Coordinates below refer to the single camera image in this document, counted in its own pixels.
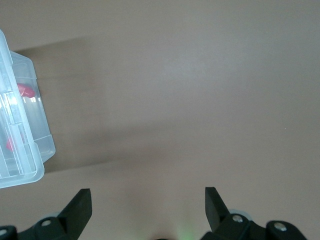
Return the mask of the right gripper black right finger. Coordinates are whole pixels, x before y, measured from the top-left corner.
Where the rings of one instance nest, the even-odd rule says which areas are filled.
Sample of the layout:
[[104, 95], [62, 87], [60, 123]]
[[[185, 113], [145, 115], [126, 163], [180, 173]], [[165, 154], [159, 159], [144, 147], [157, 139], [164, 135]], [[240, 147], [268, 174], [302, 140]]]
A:
[[293, 224], [271, 220], [265, 227], [240, 213], [230, 213], [215, 187], [205, 188], [205, 214], [211, 231], [203, 240], [306, 240]]

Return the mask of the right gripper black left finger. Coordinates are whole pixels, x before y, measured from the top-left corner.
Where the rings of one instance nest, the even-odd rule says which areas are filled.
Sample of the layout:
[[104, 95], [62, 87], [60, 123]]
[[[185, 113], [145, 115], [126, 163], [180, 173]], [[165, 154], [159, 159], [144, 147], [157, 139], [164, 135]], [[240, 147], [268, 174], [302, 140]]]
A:
[[2, 225], [2, 240], [77, 240], [92, 216], [92, 195], [81, 189], [57, 215], [39, 220], [30, 228], [17, 232], [14, 225]]

